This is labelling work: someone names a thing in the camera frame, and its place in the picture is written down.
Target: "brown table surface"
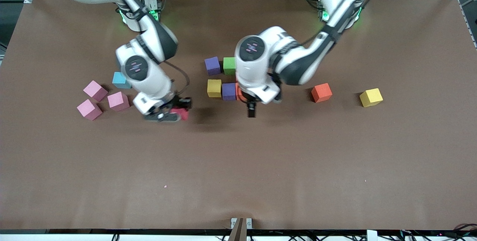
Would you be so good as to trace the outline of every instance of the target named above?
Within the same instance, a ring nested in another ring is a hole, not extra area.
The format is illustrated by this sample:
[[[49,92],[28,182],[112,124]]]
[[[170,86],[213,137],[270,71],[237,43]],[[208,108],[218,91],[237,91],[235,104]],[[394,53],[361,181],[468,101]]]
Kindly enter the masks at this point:
[[[186,70],[187,122],[155,124],[107,101],[114,50],[136,34],[113,4],[26,4],[0,70],[1,228],[452,229],[477,221],[477,63],[456,0],[372,0],[304,86],[282,104],[208,98],[203,60],[282,26],[321,26],[305,0],[167,0]],[[177,86],[180,74],[162,66]],[[233,76],[218,76],[235,81]],[[329,83],[327,102],[309,88]],[[384,101],[360,106],[378,87]],[[131,97],[134,90],[126,90]]]

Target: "cube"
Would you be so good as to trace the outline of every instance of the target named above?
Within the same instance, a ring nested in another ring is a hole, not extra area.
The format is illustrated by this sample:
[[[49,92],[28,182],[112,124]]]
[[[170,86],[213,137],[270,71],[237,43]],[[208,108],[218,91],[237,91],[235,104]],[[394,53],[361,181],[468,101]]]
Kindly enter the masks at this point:
[[[186,109],[184,109],[184,108],[172,108],[171,111],[170,111],[170,113],[172,113],[172,114],[175,114],[175,113],[179,114],[179,115],[180,115],[180,119],[181,119],[182,121],[187,121],[187,119],[189,119],[189,112],[188,112]]]
[[[222,80],[209,79],[207,81],[207,95],[209,97],[221,97],[220,90],[222,88]]]
[[[235,95],[237,97],[237,100],[247,101],[247,99],[242,95],[242,90],[240,89],[238,83],[235,83]]]
[[[363,107],[374,106],[383,101],[379,88],[364,91],[359,95],[359,99],[361,100]]]
[[[322,102],[325,100],[329,100],[332,95],[333,93],[331,92],[328,83],[317,85],[312,89],[312,96],[314,102]]]
[[[109,108],[116,112],[129,108],[129,101],[123,92],[114,93],[108,96]]]
[[[220,74],[220,64],[218,63],[217,57],[205,59],[205,62],[206,62],[207,74],[209,76]]]
[[[85,87],[83,91],[98,102],[104,99],[104,97],[108,94],[107,90],[95,81],[91,81],[91,83],[89,83],[89,85]]]
[[[99,109],[99,107],[91,102],[91,100],[85,100],[83,103],[81,103],[78,107],[76,107],[80,114],[85,117],[88,120],[94,120],[96,119],[99,115],[102,114],[102,111]]]
[[[222,85],[222,99],[225,101],[237,100],[235,96],[235,83],[225,83]]]
[[[224,74],[235,74],[235,58],[224,58]]]
[[[126,77],[123,73],[114,72],[113,75],[113,85],[121,89],[130,89],[131,84],[126,81]]]

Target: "pink cube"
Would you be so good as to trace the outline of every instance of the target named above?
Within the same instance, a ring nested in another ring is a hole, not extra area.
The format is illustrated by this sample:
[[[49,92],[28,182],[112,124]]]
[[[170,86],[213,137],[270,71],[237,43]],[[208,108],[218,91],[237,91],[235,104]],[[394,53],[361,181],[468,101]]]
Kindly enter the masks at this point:
[[[102,114],[102,111],[99,109],[99,107],[88,99],[76,108],[81,113],[81,115],[83,115],[83,117],[91,121],[96,119],[100,114]]]
[[[116,112],[129,108],[129,101],[123,92],[114,93],[108,96],[109,108]]]
[[[97,82],[91,81],[87,87],[83,89],[83,91],[88,94],[88,96],[92,97],[93,99],[97,100],[98,102],[104,99],[104,97],[108,94],[106,89],[100,86]]]
[[[172,108],[170,113],[172,114],[179,114],[180,115],[180,119],[182,121],[187,121],[187,119],[189,119],[189,112],[186,110],[186,109],[183,109],[183,108]]]

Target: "purple cube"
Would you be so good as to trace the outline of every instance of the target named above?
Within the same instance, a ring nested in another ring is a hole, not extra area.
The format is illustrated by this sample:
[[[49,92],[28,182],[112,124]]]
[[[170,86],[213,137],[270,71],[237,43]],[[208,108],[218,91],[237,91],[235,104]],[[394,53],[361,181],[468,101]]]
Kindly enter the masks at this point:
[[[220,74],[220,64],[218,63],[217,57],[205,59],[205,61],[206,61],[207,74],[209,76]]]
[[[222,84],[222,99],[223,100],[237,100],[235,97],[235,83]]]

